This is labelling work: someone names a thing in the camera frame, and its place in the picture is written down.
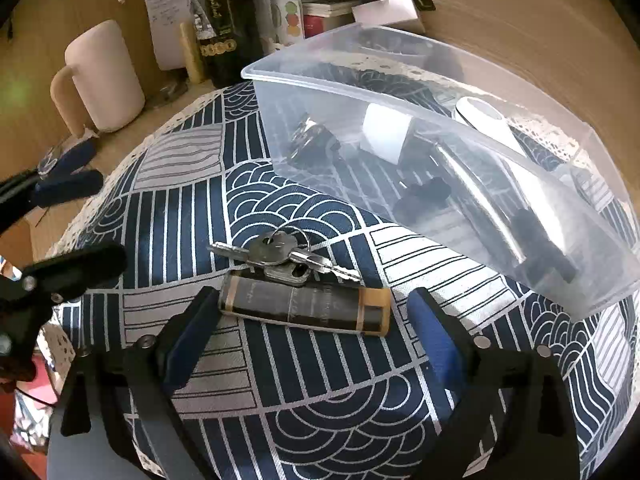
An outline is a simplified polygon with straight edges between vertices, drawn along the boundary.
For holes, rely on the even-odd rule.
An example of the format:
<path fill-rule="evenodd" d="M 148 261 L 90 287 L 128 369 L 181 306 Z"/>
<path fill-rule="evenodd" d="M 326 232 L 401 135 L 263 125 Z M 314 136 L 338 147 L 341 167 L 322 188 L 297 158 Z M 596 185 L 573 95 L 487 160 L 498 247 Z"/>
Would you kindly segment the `blue patterned lace tablecloth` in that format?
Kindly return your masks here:
<path fill-rule="evenodd" d="M 435 55 L 289 48 L 149 136 L 59 254 L 128 268 L 64 304 L 66 399 L 144 472 L 585 479 L 636 406 L 639 222 L 570 130 Z"/>

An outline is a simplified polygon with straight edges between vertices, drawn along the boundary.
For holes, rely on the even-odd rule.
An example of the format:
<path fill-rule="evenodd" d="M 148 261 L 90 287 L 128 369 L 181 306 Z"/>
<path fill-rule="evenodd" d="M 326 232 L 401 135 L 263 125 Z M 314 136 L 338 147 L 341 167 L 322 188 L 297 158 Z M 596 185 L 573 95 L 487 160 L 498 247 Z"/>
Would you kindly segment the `white charger cube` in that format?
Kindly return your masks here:
<path fill-rule="evenodd" d="M 397 165 L 413 117 L 391 107 L 371 103 L 364 113 L 360 148 Z"/>

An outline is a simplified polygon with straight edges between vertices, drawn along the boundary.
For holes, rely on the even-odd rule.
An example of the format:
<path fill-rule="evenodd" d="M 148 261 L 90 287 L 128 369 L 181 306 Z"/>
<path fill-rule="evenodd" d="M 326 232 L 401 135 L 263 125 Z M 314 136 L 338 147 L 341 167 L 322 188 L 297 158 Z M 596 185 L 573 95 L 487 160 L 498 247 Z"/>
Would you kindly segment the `clear plastic storage box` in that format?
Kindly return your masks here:
<path fill-rule="evenodd" d="M 590 125 L 504 68 L 350 24 L 246 66 L 274 170 L 584 318 L 639 288 L 639 225 Z"/>

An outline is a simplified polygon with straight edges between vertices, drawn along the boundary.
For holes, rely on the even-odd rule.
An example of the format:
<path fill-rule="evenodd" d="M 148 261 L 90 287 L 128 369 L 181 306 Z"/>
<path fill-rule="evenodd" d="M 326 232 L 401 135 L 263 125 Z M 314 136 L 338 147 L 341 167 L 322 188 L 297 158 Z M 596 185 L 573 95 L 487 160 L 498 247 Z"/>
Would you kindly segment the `black gold-banded cylinder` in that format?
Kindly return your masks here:
<path fill-rule="evenodd" d="M 388 288 L 316 281 L 294 287 L 249 270 L 231 271 L 222 282 L 218 308 L 253 321 L 384 337 L 390 330 L 392 293 Z"/>

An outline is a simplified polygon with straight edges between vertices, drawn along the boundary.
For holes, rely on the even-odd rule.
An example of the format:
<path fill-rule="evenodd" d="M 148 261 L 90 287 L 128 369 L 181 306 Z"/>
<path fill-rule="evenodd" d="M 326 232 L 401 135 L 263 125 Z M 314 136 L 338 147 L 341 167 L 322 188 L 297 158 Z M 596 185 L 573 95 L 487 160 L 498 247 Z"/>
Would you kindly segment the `wooden stick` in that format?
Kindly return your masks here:
<path fill-rule="evenodd" d="M 184 59 L 184 66 L 191 84 L 201 84 L 206 79 L 204 64 L 201 59 L 198 38 L 191 22 L 181 22 L 179 25 L 180 44 Z"/>

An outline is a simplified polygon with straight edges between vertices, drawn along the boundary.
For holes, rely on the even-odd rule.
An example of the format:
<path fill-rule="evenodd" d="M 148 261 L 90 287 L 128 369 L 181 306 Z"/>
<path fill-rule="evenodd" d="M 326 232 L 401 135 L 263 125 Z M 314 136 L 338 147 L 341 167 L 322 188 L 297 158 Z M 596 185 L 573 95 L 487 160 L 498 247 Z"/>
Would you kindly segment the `white handwritten note paper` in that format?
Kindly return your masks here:
<path fill-rule="evenodd" d="M 191 0 L 144 0 L 144 3 L 158 68 L 183 68 L 180 24 L 193 22 Z"/>

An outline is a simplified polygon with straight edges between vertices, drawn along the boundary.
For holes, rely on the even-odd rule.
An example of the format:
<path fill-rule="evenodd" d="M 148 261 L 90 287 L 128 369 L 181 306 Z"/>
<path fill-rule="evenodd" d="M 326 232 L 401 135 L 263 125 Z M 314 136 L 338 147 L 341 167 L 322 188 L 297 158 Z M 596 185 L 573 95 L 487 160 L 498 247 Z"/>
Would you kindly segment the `dark wine bottle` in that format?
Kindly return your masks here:
<path fill-rule="evenodd" d="M 198 42 L 207 75 L 217 88 L 242 80 L 241 70 L 259 60 L 260 42 L 253 0 L 196 0 L 212 29 Z"/>

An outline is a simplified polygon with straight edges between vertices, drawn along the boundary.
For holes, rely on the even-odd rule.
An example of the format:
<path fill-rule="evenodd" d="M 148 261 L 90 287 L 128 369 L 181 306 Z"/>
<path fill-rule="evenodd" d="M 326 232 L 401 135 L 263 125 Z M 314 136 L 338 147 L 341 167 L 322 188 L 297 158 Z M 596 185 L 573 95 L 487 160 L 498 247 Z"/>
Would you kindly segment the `pink ceramic mug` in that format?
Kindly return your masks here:
<path fill-rule="evenodd" d="M 64 61 L 51 80 L 50 97 L 72 136 L 115 132 L 142 112 L 145 96 L 116 21 L 75 38 Z"/>

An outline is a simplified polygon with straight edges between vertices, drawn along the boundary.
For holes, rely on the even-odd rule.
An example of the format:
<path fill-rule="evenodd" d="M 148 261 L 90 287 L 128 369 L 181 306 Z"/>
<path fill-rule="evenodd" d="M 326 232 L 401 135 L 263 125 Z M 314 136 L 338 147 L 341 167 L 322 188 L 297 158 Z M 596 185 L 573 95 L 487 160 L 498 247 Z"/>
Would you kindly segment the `traffic light card box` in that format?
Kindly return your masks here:
<path fill-rule="evenodd" d="M 274 31 L 284 46 L 305 39 L 304 14 L 300 0 L 270 0 Z"/>

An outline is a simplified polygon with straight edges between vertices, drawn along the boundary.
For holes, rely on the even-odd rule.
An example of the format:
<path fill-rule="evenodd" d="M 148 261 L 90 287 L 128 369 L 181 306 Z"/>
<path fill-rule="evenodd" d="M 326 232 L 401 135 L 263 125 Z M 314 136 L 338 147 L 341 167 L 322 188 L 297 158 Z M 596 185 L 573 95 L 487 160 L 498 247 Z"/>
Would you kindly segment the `white shoehorn-shaped device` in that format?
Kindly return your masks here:
<path fill-rule="evenodd" d="M 464 96 L 454 106 L 454 119 L 488 138 L 495 140 L 512 151 L 526 156 L 521 144 L 513 135 L 506 118 L 495 107 L 479 98 Z"/>

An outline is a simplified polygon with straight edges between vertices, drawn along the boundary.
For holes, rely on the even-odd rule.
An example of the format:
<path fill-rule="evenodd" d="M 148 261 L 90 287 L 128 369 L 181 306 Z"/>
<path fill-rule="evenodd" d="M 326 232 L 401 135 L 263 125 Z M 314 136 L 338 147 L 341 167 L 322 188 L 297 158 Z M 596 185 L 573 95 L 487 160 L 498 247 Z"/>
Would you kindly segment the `silver metal tube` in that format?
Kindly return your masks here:
<path fill-rule="evenodd" d="M 495 262 L 515 269 L 525 252 L 506 214 L 491 198 L 474 172 L 442 141 L 431 145 L 432 159 L 450 181 L 454 201 Z"/>

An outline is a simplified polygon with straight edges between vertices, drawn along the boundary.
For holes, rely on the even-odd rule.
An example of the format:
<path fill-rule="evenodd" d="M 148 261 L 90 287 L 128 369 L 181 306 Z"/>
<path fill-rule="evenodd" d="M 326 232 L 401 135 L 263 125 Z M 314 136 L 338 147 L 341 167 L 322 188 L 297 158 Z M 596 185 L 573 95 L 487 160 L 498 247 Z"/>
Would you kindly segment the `bunch of keys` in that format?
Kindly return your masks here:
<path fill-rule="evenodd" d="M 300 246 L 293 234 L 282 231 L 259 235 L 247 248 L 213 242 L 207 249 L 214 255 L 245 263 L 252 268 L 261 268 L 269 281 L 294 287 L 303 286 L 311 272 L 332 274 L 355 283 L 361 280 L 358 271 L 339 266 L 331 259 L 312 252 L 309 244 Z"/>

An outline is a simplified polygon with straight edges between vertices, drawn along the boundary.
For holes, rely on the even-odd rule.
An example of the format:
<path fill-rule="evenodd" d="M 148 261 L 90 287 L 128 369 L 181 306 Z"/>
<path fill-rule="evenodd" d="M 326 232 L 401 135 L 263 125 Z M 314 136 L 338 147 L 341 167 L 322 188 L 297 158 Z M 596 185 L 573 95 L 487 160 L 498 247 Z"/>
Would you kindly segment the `red small box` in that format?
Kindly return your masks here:
<path fill-rule="evenodd" d="M 352 5 L 348 2 L 303 4 L 303 24 L 306 38 L 323 34 L 353 21 Z"/>

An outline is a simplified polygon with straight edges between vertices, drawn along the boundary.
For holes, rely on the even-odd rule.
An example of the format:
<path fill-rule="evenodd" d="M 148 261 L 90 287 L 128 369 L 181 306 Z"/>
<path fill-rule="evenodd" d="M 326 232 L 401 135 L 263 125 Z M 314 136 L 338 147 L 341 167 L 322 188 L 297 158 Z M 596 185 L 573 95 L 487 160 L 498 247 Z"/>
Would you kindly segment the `white card box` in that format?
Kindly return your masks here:
<path fill-rule="evenodd" d="M 373 0 L 354 6 L 352 15 L 363 26 L 387 26 L 424 35 L 422 16 L 435 10 L 433 0 Z"/>

